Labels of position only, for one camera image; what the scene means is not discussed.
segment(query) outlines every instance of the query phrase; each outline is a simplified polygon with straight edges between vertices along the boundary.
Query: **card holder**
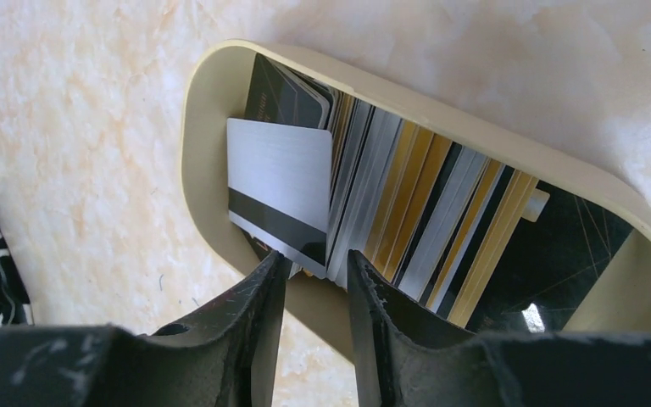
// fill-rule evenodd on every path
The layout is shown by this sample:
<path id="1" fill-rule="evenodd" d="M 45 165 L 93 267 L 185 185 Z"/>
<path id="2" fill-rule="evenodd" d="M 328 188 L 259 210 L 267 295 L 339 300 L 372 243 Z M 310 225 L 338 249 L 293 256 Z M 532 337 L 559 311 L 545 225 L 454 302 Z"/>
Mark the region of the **card holder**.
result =
<path id="1" fill-rule="evenodd" d="M 207 51 L 199 61 L 186 93 L 179 163 L 184 199 L 194 225 L 205 242 L 234 269 L 248 273 L 258 259 L 242 232 L 229 222 L 226 215 L 225 123 L 229 117 L 243 117 L 257 53 L 346 95 L 397 114 L 420 129 L 447 137 L 449 141 L 472 148 L 537 180 L 572 192 L 626 220 L 633 226 L 634 232 L 583 300 L 566 329 L 651 331 L 651 208 L 631 187 L 611 174 L 564 153 L 302 47 L 241 40 L 222 42 Z M 445 143 L 444 137 L 433 136 L 432 142 Z M 533 187 L 529 182 L 526 189 Z M 417 189 L 417 186 L 413 187 L 413 195 Z M 517 200 L 518 205 L 525 205 L 526 201 L 527 197 Z M 507 225 L 518 219 L 511 219 Z M 390 259 L 380 257 L 381 248 L 387 244 L 387 230 L 388 225 L 375 253 L 376 259 L 385 265 L 382 270 L 386 276 L 390 272 L 392 279 L 398 265 L 391 265 Z M 398 244 L 397 237 L 395 240 L 393 244 Z M 502 240 L 496 240 L 498 244 L 493 241 L 492 245 L 497 248 Z M 485 260 L 481 263 L 486 273 L 492 267 Z M 640 282 L 645 291 L 633 295 L 632 290 L 628 291 L 631 281 Z M 463 288 L 466 287 L 470 287 L 469 282 L 464 282 Z M 299 296 L 306 298 L 307 303 L 289 304 L 289 307 L 302 322 L 313 327 L 321 337 L 349 335 L 347 314 L 343 314 L 345 303 L 342 301 L 345 299 L 324 294 L 331 292 L 329 282 L 315 280 L 307 288 L 299 286 L 299 289 L 308 290 L 307 294 Z M 478 291 L 481 287 L 476 284 L 472 289 Z M 465 297 L 455 302 L 468 304 Z M 323 327 L 317 323 L 323 309 L 336 314 L 340 312 L 338 315 L 342 316 L 342 321 Z"/>

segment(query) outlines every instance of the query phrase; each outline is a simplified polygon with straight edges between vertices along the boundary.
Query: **card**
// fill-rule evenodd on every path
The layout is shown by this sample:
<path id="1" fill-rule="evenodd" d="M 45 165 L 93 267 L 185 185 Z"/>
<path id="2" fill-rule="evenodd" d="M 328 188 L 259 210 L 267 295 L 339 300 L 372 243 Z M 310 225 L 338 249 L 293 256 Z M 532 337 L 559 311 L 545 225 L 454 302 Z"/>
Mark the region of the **card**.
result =
<path id="1" fill-rule="evenodd" d="M 445 189 L 445 186 L 448 184 L 448 179 L 450 178 L 450 175 L 453 173 L 455 164 L 458 162 L 458 157 L 460 156 L 460 153 L 462 151 L 463 151 L 463 146 L 461 146 L 460 144 L 453 143 L 450 146 L 448 155 L 446 155 L 445 161 L 442 163 L 440 172 L 438 172 L 437 178 L 433 183 L 433 188 L 430 190 L 425 206 L 423 207 L 423 210 L 420 213 L 420 217 L 418 218 L 417 221 L 417 226 L 414 229 L 413 234 L 410 236 L 410 239 L 408 241 L 408 246 L 405 252 L 403 253 L 403 257 L 400 259 L 400 262 L 398 264 L 398 272 L 396 273 L 392 281 L 395 287 L 400 286 L 400 282 L 401 280 L 403 280 L 404 273 L 408 269 L 408 266 L 410 265 L 410 260 L 412 260 L 413 255 L 415 254 L 415 250 L 418 248 L 418 243 L 420 242 L 420 239 L 423 237 L 423 233 L 426 231 L 426 228 L 428 227 L 428 223 L 431 221 L 431 217 L 433 216 L 433 211 L 437 206 L 438 200 L 440 199 L 443 189 Z"/>
<path id="2" fill-rule="evenodd" d="M 368 257 L 370 262 L 377 270 L 385 270 L 387 258 L 390 256 L 393 244 L 398 236 L 406 209 L 409 207 L 411 198 L 415 190 L 415 185 L 420 178 L 420 173 L 424 169 L 426 156 L 431 148 L 433 141 L 433 132 L 423 128 L 415 130 L 415 143 L 410 151 L 408 162 L 405 165 L 403 179 L 398 185 L 393 205 L 387 216 L 384 230 L 377 239 L 375 246 L 372 248 L 372 254 Z"/>
<path id="3" fill-rule="evenodd" d="M 289 75 L 276 68 L 273 61 L 264 55 L 256 54 L 244 118 L 282 125 L 320 128 L 324 115 L 327 117 L 329 112 L 324 110 L 321 100 L 323 97 L 321 95 L 316 97 L 314 91 L 303 85 L 301 81 L 297 83 L 290 79 Z M 245 231 L 243 234 L 259 259 L 264 259 L 264 255 L 270 252 L 268 245 L 253 240 L 253 237 Z M 265 252 L 262 250 L 263 246 L 267 247 Z"/>
<path id="4" fill-rule="evenodd" d="M 346 266 L 348 250 L 352 248 L 363 251 L 364 249 L 370 228 L 373 225 L 373 219 L 376 216 L 378 201 L 385 187 L 388 169 L 393 160 L 398 136 L 401 134 L 400 128 L 403 123 L 399 116 L 380 109 L 376 110 L 373 121 L 375 124 L 371 126 L 366 139 L 364 156 L 368 152 L 372 152 L 372 154 L 369 154 L 369 157 L 365 159 L 365 165 L 359 167 L 359 173 L 353 183 L 353 189 L 358 191 L 353 200 L 352 217 L 347 220 L 350 231 L 346 229 L 344 233 L 345 240 L 342 251 L 338 252 L 340 257 L 336 258 L 337 262 L 329 265 L 333 268 L 338 267 L 335 283 L 340 287 L 346 287 L 348 283 Z"/>
<path id="5" fill-rule="evenodd" d="M 363 255 L 370 259 L 378 247 L 378 243 L 382 238 L 382 234 L 386 228 L 386 222 L 391 214 L 392 207 L 395 203 L 396 193 L 398 186 L 403 180 L 406 164 L 408 158 L 415 145 L 415 133 L 417 132 L 417 125 L 411 121 L 403 123 L 401 134 L 398 138 L 398 145 L 396 146 L 395 154 L 393 155 L 392 164 L 386 178 L 385 186 L 383 187 L 383 194 L 378 203 L 376 217 L 373 219 L 373 226 L 370 228 L 370 235 L 365 244 Z"/>
<path id="6" fill-rule="evenodd" d="M 436 280 L 429 282 L 429 287 L 424 292 L 427 298 L 421 297 L 420 299 L 421 301 L 425 300 L 427 308 L 433 312 L 436 312 L 438 307 L 440 307 L 445 292 L 453 280 L 455 271 L 465 255 L 465 250 L 468 248 L 476 228 L 480 224 L 485 208 L 492 197 L 498 180 L 503 173 L 503 169 L 504 165 L 500 162 L 494 159 L 488 160 L 486 169 L 483 171 L 482 178 L 478 183 L 468 210 L 463 215 L 458 232 L 453 236 L 453 243 L 443 253 L 442 263 L 439 264 L 437 273 L 434 274 Z"/>
<path id="7" fill-rule="evenodd" d="M 298 120 L 299 116 L 303 114 L 306 117 L 309 117 L 311 114 L 320 114 L 318 116 L 318 125 L 316 126 L 299 124 L 297 121 L 293 125 L 325 129 L 328 124 L 328 118 L 331 115 L 331 104 L 329 100 L 283 64 L 277 63 L 272 59 L 269 59 L 269 62 L 275 67 L 275 72 L 281 76 L 283 82 L 293 90 L 293 92 L 281 93 L 281 105 L 287 108 L 292 106 L 293 120 Z"/>
<path id="8" fill-rule="evenodd" d="M 632 232 L 599 205 L 539 181 L 533 196 L 543 194 L 548 201 L 535 221 L 524 213 L 518 222 L 468 329 L 562 330 Z M 540 326 L 525 318 L 528 309 Z"/>
<path id="9" fill-rule="evenodd" d="M 442 295 L 442 299 L 440 299 L 440 305 L 433 305 L 433 309 L 437 309 L 437 314 L 442 318 L 448 318 L 448 314 L 453 308 L 455 298 L 458 296 L 458 293 L 460 292 L 460 289 L 465 282 L 465 278 L 468 276 L 468 272 L 470 271 L 476 256 L 480 252 L 481 245 L 486 238 L 486 234 L 490 229 L 490 225 L 492 224 L 493 219 L 495 218 L 495 214 L 498 211 L 498 207 L 503 200 L 503 196 L 508 189 L 508 185 L 510 184 L 510 180 L 513 177 L 513 173 L 514 170 L 512 167 L 506 166 L 503 169 L 503 172 L 492 191 L 492 195 L 488 200 L 486 208 L 483 210 L 481 220 L 477 224 L 477 227 L 470 240 L 470 244 L 468 244 L 467 249 L 464 251 L 460 264 L 455 268 L 453 280 L 450 282 L 450 285 Z"/>
<path id="10" fill-rule="evenodd" d="M 326 273 L 331 133 L 228 119 L 229 218 L 317 276 Z"/>
<path id="11" fill-rule="evenodd" d="M 416 233 L 419 220 L 426 209 L 428 198 L 437 182 L 438 176 L 442 172 L 443 162 L 450 152 L 452 145 L 453 142 L 445 137 L 439 135 L 433 137 L 426 161 L 423 164 L 423 170 L 415 184 L 413 195 L 409 200 L 403 223 L 392 245 L 392 250 L 388 251 L 386 248 L 382 248 L 376 258 L 376 261 L 385 264 L 382 273 L 390 282 L 393 282 L 398 265 L 402 263 L 411 237 Z"/>
<path id="12" fill-rule="evenodd" d="M 337 116 L 336 132 L 333 134 L 333 162 L 331 170 L 331 204 L 336 192 L 336 179 L 340 172 L 343 146 L 345 145 L 348 129 L 350 128 L 351 119 L 355 112 L 355 98 L 351 95 L 343 94 L 340 111 Z"/>
<path id="13" fill-rule="evenodd" d="M 325 83 L 318 81 L 314 78 L 311 78 L 308 75 L 305 75 L 303 72 L 298 72 L 296 70 L 290 70 L 293 74 L 298 76 L 306 84 L 308 84 L 313 90 L 318 92 L 330 106 L 330 113 L 328 114 L 328 121 L 325 124 L 325 128 L 331 133 L 335 130 L 336 119 L 338 111 L 341 108 L 343 92 L 337 90 L 333 86 L 326 85 Z"/>
<path id="14" fill-rule="evenodd" d="M 398 289 L 416 301 L 426 289 L 438 260 L 465 212 L 486 163 L 487 157 L 484 154 L 472 148 L 461 148 L 437 198 L 431 218 L 398 284 Z"/>
<path id="15" fill-rule="evenodd" d="M 462 327 L 468 323 L 536 184 L 537 179 L 533 176 L 521 171 L 513 174 L 478 255 L 448 314 L 451 323 Z"/>
<path id="16" fill-rule="evenodd" d="M 374 111 L 375 108 L 373 106 L 362 100 L 355 102 L 353 118 L 351 119 L 351 125 L 348 127 L 348 136 L 346 137 L 343 150 L 342 166 L 337 173 L 333 204 L 329 213 L 329 230 L 326 244 L 328 253 L 326 256 L 327 262 L 330 262 L 330 258 L 333 255 L 336 237 L 341 233 L 343 212 L 346 207 L 346 202 L 350 198 L 351 186 L 353 185 L 353 179 L 360 163 L 360 156 L 363 152 L 365 138 L 370 126 L 370 119 Z"/>

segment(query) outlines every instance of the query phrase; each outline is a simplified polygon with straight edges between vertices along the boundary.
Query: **gold card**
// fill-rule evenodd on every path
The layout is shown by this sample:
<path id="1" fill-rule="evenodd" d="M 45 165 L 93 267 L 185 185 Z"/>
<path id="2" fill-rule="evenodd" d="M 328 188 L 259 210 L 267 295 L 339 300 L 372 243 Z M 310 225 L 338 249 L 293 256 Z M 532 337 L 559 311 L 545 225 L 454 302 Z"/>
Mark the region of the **gold card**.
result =
<path id="1" fill-rule="evenodd" d="M 373 226 L 370 228 L 370 235 L 365 243 L 363 254 L 367 259 L 373 258 L 378 244 L 381 242 L 381 237 L 386 228 L 386 221 L 391 214 L 398 186 L 403 180 L 410 153 L 417 139 L 417 130 L 418 126 L 415 123 L 411 121 L 405 121 L 403 123 L 398 144 L 393 154 L 391 167 L 386 178 L 386 184 L 383 186 L 383 194 L 378 203 L 376 216 L 373 219 Z"/>
<path id="2" fill-rule="evenodd" d="M 423 164 L 426 161 L 428 151 L 430 151 L 433 132 L 421 127 L 415 130 L 415 145 L 410 151 L 408 163 L 405 165 L 405 172 L 403 179 L 398 185 L 393 207 L 386 219 L 386 225 L 381 234 L 380 241 L 376 244 L 373 254 L 370 256 L 370 262 L 381 273 L 385 272 L 385 266 L 390 256 L 392 246 L 395 243 L 400 226 L 403 224 L 406 209 L 410 204 L 410 199 L 413 197 L 415 185 L 420 177 L 420 172 L 423 170 Z"/>
<path id="3" fill-rule="evenodd" d="M 381 246 L 378 248 L 376 262 L 374 263 L 374 265 L 378 264 L 376 267 L 379 267 L 378 270 L 381 270 L 384 277 L 390 282 L 395 276 L 400 259 L 408 248 L 408 243 L 415 232 L 415 228 L 418 227 L 420 216 L 423 214 L 428 197 L 430 197 L 433 185 L 440 173 L 442 163 L 445 161 L 445 157 L 448 155 L 448 150 L 452 144 L 453 142 L 451 140 L 434 135 L 431 146 L 428 148 L 426 159 L 423 162 L 422 171 L 417 177 L 418 181 L 415 183 L 415 187 L 410 188 L 412 193 L 407 193 L 409 192 L 407 191 L 408 188 L 403 188 L 407 186 L 401 185 L 401 189 L 404 192 L 403 195 L 410 195 L 410 197 L 396 197 L 396 202 L 400 206 L 398 211 L 402 211 L 400 213 L 404 215 L 399 216 L 400 219 L 394 216 L 398 214 L 396 213 L 396 208 L 393 208 L 391 218 L 395 226 L 395 233 L 389 234 L 389 228 L 392 225 L 386 226 L 386 233 L 383 235 Z"/>
<path id="4" fill-rule="evenodd" d="M 537 178 L 534 176 L 518 170 L 513 174 L 475 261 L 468 270 L 468 276 L 448 314 L 448 321 L 451 323 L 461 327 L 468 324 L 536 184 Z"/>

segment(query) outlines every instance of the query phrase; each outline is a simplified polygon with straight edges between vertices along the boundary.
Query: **beige marble countertop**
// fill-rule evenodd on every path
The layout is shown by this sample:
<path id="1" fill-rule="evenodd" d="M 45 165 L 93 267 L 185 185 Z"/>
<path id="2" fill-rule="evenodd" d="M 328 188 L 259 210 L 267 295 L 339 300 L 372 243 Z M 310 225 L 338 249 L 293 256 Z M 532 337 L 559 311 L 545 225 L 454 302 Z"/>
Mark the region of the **beige marble countertop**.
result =
<path id="1" fill-rule="evenodd" d="M 0 0 L 0 223 L 37 323 L 152 332 L 238 281 L 177 181 L 188 78 L 232 37 L 413 87 L 651 204 L 651 2 Z M 286 315 L 274 405 L 349 404 L 353 367 Z"/>

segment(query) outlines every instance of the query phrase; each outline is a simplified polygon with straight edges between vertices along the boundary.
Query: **stack of cards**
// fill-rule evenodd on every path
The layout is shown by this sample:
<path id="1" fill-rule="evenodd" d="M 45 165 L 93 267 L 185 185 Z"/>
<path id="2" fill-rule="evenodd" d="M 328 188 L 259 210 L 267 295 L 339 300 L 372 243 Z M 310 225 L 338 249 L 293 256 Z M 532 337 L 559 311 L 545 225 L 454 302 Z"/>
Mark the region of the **stack of cards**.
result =
<path id="1" fill-rule="evenodd" d="M 468 323 L 504 253 L 523 246 L 511 244 L 516 228 L 537 223 L 544 211 L 547 219 L 572 211 L 548 203 L 554 191 L 558 197 L 567 192 L 544 192 L 540 185 L 551 186 L 533 176 L 262 55 L 254 61 L 244 119 L 321 129 L 332 137 L 323 187 L 327 209 L 320 209 L 327 211 L 323 264 L 289 256 L 297 263 L 293 271 L 305 267 L 346 287 L 347 253 L 358 249 L 394 286 L 460 326 Z M 284 158 L 282 165 L 292 163 Z M 317 165 L 322 173 L 324 165 Z M 547 228 L 553 234 L 569 230 L 552 222 Z M 273 239 L 246 230 L 264 257 L 270 250 L 264 241 Z M 621 241 L 614 243 L 610 252 Z M 548 250 L 554 258 L 573 252 Z M 504 272 L 516 272 L 518 265 L 510 262 L 509 268 Z"/>

